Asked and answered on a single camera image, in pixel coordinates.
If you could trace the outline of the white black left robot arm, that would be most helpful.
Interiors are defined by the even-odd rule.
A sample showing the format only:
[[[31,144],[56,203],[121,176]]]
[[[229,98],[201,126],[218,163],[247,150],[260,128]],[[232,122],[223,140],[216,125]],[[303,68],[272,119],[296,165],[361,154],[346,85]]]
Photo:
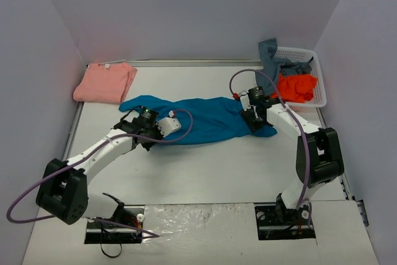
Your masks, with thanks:
[[[80,218],[102,218],[111,227],[125,219],[125,204],[114,196],[90,194],[94,178],[118,157],[137,146],[146,150],[178,131],[178,120],[158,118],[154,110],[143,107],[137,117],[122,117],[110,132],[86,151],[61,161],[51,160],[38,189],[36,203],[52,217],[71,225]]]

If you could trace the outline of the orange t shirt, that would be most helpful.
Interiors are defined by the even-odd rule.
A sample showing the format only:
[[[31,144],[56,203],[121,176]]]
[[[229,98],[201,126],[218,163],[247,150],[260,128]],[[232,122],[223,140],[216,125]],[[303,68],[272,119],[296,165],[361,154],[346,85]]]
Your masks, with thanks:
[[[310,74],[279,75],[277,89],[285,102],[305,103],[314,98],[318,79]]]

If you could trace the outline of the teal blue t shirt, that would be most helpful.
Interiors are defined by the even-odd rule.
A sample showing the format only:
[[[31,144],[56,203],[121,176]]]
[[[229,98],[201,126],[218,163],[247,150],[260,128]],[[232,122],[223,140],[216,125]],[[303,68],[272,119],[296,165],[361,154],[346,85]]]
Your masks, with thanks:
[[[172,140],[173,145],[201,145],[246,135],[267,138],[277,134],[275,128],[267,125],[253,133],[239,114],[243,109],[241,103],[226,97],[172,102],[142,95],[121,103],[118,109],[128,112],[138,106],[155,110],[161,119],[170,111],[176,112],[182,128],[165,138]]]

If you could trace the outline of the grey t shirt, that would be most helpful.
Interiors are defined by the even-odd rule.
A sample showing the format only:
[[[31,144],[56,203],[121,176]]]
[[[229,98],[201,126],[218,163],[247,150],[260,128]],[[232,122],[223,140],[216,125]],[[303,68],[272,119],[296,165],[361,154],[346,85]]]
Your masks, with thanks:
[[[267,96],[275,92],[271,83],[278,85],[279,75],[293,76],[298,74],[310,74],[313,57],[308,61],[291,61],[288,58],[277,58],[275,56],[278,45],[276,38],[269,38],[258,43],[259,56],[263,65],[262,72],[270,79],[256,73],[256,83],[261,86]]]

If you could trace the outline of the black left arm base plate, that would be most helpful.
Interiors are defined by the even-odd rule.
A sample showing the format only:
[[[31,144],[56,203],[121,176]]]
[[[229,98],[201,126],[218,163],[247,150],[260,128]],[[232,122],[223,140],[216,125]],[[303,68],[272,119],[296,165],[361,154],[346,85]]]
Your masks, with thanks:
[[[115,223],[121,223],[134,228],[143,228],[145,220],[145,208],[143,206],[127,206],[120,199],[103,193],[102,197],[106,198],[107,204],[114,202],[117,207],[110,214],[110,217],[98,216],[101,219]],[[97,221],[87,221],[85,245],[122,245],[122,244],[140,244],[143,240],[143,233],[132,229],[124,229],[118,225],[102,223]]]

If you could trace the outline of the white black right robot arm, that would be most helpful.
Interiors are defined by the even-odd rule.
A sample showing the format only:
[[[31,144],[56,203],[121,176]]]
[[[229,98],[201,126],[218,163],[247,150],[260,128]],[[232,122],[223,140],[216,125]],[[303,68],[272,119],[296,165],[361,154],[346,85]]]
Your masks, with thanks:
[[[297,142],[296,175],[275,201],[277,220],[290,223],[297,217],[301,206],[308,205],[321,187],[344,173],[337,132],[307,121],[280,99],[265,96],[261,87],[234,97],[242,104],[240,115],[251,132],[266,126],[275,127]]]

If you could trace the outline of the white plastic laundry basket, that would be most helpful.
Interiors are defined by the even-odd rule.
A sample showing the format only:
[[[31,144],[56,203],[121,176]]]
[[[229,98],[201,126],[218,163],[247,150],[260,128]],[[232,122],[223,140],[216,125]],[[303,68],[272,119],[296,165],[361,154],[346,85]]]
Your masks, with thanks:
[[[293,47],[277,47],[275,53],[276,58],[286,58],[291,61],[308,61],[310,62],[312,77],[317,78],[316,86],[313,88],[313,98],[305,103],[287,102],[289,106],[303,108],[322,108],[327,103],[326,91],[324,87],[323,76],[321,72],[320,63],[317,54],[313,50],[307,50],[304,48],[293,48]]]

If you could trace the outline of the pink t shirt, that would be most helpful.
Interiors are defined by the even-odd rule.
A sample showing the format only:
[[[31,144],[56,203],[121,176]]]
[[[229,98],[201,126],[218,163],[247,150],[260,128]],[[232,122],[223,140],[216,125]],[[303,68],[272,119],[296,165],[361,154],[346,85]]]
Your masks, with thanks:
[[[126,62],[91,63],[73,92],[76,102],[121,104],[133,83],[137,69]]]

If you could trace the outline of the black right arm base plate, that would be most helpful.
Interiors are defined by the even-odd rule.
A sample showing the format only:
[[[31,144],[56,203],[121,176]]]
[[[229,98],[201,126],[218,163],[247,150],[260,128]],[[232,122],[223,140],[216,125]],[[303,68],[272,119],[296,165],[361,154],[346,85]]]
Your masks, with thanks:
[[[255,204],[254,213],[259,241],[316,238],[310,207],[307,205],[301,206],[299,210],[290,210],[283,219],[277,214],[275,203]]]

